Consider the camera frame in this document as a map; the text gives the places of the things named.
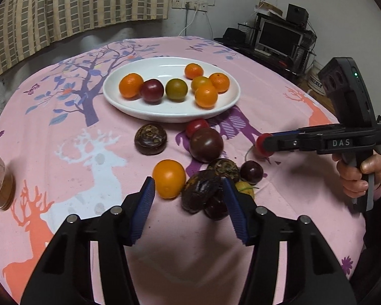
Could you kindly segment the person's right hand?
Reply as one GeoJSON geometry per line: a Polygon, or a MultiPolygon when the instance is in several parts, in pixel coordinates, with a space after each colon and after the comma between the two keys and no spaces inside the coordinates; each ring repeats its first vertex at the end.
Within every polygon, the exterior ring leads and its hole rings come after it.
{"type": "Polygon", "coordinates": [[[351,197],[358,198],[366,194],[370,188],[369,184],[362,179],[363,175],[374,175],[374,200],[381,197],[381,155],[374,152],[373,155],[364,162],[360,168],[350,167],[343,161],[340,154],[333,154],[332,159],[337,163],[337,171],[343,192],[351,197]]]}

